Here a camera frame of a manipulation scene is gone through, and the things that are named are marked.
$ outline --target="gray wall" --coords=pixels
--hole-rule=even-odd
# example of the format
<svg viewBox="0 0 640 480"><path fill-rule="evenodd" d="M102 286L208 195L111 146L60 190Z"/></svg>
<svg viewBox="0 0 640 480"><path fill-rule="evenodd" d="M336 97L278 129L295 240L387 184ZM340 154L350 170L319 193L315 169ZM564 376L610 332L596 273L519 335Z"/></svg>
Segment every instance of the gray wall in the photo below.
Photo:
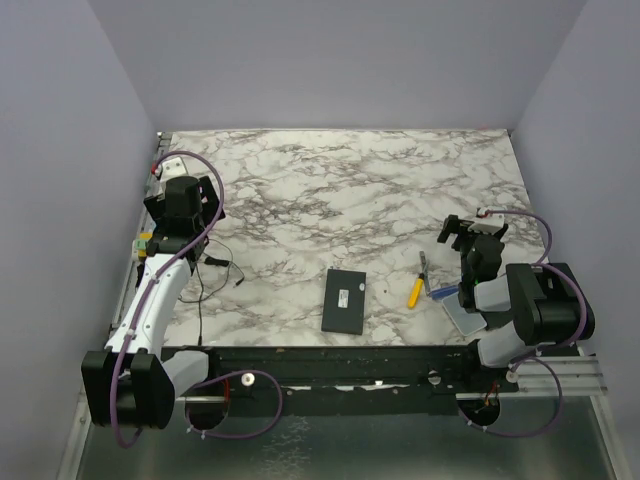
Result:
<svg viewBox="0 0 640 480"><path fill-rule="evenodd" d="M536 210L597 316L619 433L640 478L640 2L590 0L513 141Z"/></svg>
<svg viewBox="0 0 640 480"><path fill-rule="evenodd" d="M55 478L156 138L85 0L0 2L0 478Z"/></svg>
<svg viewBox="0 0 640 480"><path fill-rule="evenodd" d="M159 130L513 128L584 0L90 0Z"/></svg>

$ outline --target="black card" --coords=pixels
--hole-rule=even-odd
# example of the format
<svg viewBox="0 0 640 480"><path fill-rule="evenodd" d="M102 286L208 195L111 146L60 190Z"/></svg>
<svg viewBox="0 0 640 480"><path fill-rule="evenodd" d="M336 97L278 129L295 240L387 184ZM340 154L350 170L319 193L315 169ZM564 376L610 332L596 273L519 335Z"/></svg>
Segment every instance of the black card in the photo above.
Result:
<svg viewBox="0 0 640 480"><path fill-rule="evenodd" d="M327 270L322 331L362 335L364 291L367 274L348 270Z"/></svg>

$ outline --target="white label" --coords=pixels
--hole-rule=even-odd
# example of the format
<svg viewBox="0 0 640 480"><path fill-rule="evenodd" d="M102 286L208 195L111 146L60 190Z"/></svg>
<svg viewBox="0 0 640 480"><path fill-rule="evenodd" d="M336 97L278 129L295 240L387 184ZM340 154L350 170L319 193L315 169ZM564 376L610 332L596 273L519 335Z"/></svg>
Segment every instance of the white label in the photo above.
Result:
<svg viewBox="0 0 640 480"><path fill-rule="evenodd" d="M340 290L338 292L338 308L347 308L349 305L349 290Z"/></svg>

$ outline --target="yellow connector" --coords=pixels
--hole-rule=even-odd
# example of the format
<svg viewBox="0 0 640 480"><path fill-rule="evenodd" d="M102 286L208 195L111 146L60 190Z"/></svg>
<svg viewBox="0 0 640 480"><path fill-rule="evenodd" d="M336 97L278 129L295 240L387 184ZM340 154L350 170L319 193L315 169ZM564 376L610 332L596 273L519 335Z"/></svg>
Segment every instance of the yellow connector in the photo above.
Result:
<svg viewBox="0 0 640 480"><path fill-rule="evenodd" d="M140 240L144 240L144 248L138 248L138 258L145 258L147 256L147 241L151 240L152 236L153 234L151 232L142 232L138 237Z"/></svg>

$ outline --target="white marble tabletop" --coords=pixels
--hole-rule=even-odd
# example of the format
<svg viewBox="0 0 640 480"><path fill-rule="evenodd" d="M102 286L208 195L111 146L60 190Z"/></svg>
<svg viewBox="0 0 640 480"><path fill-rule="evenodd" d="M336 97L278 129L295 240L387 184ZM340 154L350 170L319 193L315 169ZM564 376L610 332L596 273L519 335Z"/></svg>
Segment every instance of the white marble tabletop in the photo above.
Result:
<svg viewBox="0 0 640 480"><path fill-rule="evenodd" d="M172 149L209 158L225 185L227 218L211 235L227 245L246 280L202 305L205 345L454 345L462 337L442 306L407 300L430 262L431 286L456 283L459 254L436 242L449 214L479 206L530 209L504 130L255 130L180 132ZM206 170L186 159L189 172ZM531 262L543 250L535 223L509 217L505 263ZM215 242L207 252L229 258ZM329 267L366 272L364 333L320 330ZM205 295L226 269L201 265ZM184 299L197 299L194 275ZM195 344L198 307L178 303L167 345Z"/></svg>

